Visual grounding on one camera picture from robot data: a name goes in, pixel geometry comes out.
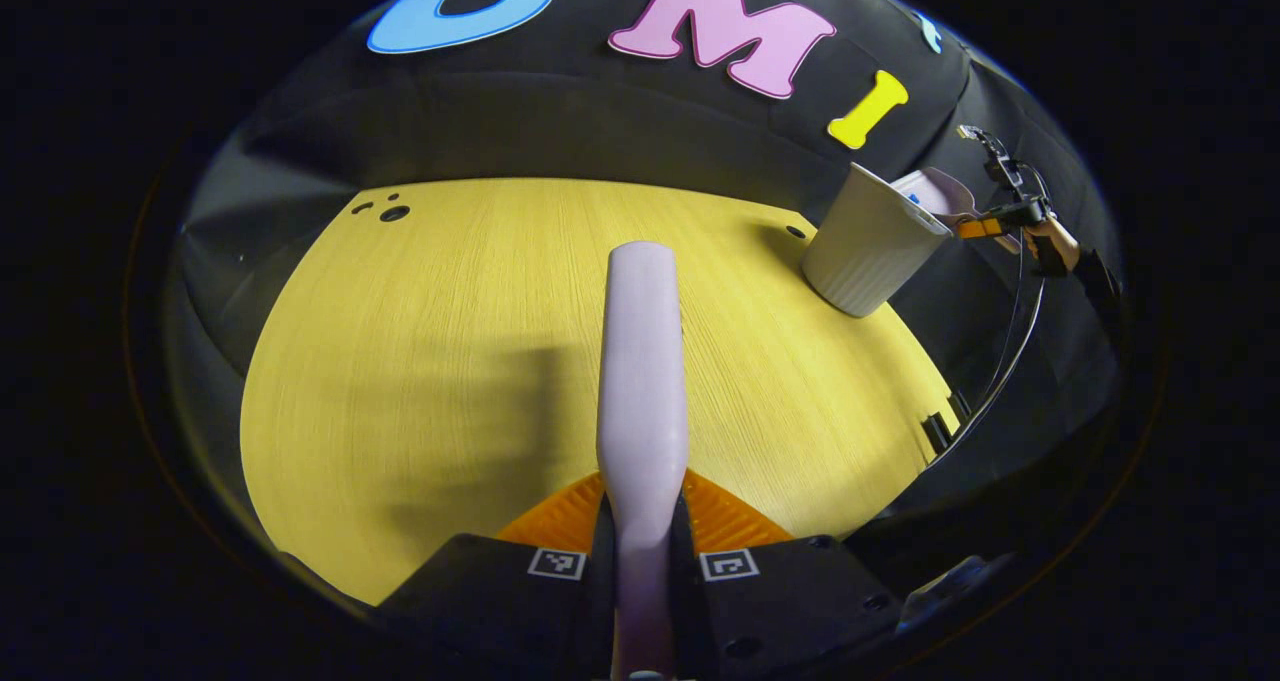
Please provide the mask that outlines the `wooden desktop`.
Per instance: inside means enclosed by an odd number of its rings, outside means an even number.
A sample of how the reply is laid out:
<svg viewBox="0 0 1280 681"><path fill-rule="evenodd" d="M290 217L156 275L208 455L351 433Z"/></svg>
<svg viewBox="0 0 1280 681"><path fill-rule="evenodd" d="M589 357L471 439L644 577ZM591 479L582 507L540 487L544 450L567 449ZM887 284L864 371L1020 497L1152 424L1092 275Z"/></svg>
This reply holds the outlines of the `wooden desktop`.
<svg viewBox="0 0 1280 681"><path fill-rule="evenodd" d="M813 227L657 186L366 189L274 303L241 405L269 539L376 605L458 533L493 535L596 467L609 253L675 253L690 469L797 536L844 536L933 461L952 390L890 306L800 271Z"/></svg>

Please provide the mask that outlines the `black backdrop cloth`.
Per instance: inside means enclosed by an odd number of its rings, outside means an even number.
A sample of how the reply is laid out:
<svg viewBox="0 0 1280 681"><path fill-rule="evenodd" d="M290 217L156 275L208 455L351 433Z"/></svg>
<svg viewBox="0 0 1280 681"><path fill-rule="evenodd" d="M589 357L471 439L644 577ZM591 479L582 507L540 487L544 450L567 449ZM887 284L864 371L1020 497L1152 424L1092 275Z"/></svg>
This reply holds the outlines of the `black backdrop cloth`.
<svg viewBox="0 0 1280 681"><path fill-rule="evenodd" d="M1060 125L905 3L389 0L186 148L157 314L178 435L255 544L330 585L253 508L241 405L274 303L356 195L481 179L657 186L799 212L810 244L855 163L888 183L934 166L977 212L1007 204L961 124L1033 166L1027 186L1043 184L1112 265L1115 221ZM950 535L959 556L1002 556L1055 525L1052 498L1075 488L1056 462L1120 374L1082 285L1044 283L1033 265L1015 236L954 234L883 303L947 381L959 426L882 512L836 538L904 517L888 562L901 570L951 565Z"/></svg>

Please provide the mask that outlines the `white ribbed garbage bin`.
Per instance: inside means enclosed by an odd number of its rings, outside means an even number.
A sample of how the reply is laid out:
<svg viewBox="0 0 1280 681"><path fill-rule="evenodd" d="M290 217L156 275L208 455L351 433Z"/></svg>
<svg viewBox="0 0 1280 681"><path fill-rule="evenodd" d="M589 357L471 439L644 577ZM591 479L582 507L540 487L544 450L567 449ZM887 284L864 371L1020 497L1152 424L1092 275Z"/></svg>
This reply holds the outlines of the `white ribbed garbage bin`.
<svg viewBox="0 0 1280 681"><path fill-rule="evenodd" d="M852 317L874 314L954 238L890 184L855 163L800 262L812 289Z"/></svg>

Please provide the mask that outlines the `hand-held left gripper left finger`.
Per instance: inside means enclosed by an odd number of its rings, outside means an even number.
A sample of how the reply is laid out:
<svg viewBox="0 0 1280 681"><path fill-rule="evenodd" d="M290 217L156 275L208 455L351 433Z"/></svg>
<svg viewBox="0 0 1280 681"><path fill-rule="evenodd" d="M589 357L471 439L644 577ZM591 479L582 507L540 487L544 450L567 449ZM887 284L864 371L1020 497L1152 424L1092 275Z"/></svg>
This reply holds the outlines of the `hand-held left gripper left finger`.
<svg viewBox="0 0 1280 681"><path fill-rule="evenodd" d="M380 617L445 652L462 677L607 677L614 572L611 506L590 474L494 538L451 538L380 604Z"/></svg>

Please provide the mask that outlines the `lilac plastic dustpan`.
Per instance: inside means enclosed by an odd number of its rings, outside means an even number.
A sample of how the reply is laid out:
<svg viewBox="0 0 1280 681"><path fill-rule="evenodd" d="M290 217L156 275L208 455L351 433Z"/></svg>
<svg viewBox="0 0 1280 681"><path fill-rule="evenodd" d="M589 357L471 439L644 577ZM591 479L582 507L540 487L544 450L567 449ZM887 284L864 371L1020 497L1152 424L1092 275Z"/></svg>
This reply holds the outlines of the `lilac plastic dustpan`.
<svg viewBox="0 0 1280 681"><path fill-rule="evenodd" d="M978 216L975 198L970 189L934 166L909 172L902 178L891 180L890 186L906 198L911 193L919 195L922 204L919 206L914 204L914 206L920 207L923 212L929 212L945 227L955 227L960 219Z"/></svg>

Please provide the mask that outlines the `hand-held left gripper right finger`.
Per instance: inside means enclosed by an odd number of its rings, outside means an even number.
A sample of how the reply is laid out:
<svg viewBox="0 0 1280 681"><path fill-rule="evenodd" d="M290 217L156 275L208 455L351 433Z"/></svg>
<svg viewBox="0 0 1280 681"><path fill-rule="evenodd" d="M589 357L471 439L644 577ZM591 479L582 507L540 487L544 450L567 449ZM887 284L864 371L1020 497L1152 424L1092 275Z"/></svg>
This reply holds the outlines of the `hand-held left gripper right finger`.
<svg viewBox="0 0 1280 681"><path fill-rule="evenodd" d="M859 667L901 604L841 541L794 536L686 472L678 499L678 676L823 678Z"/></svg>

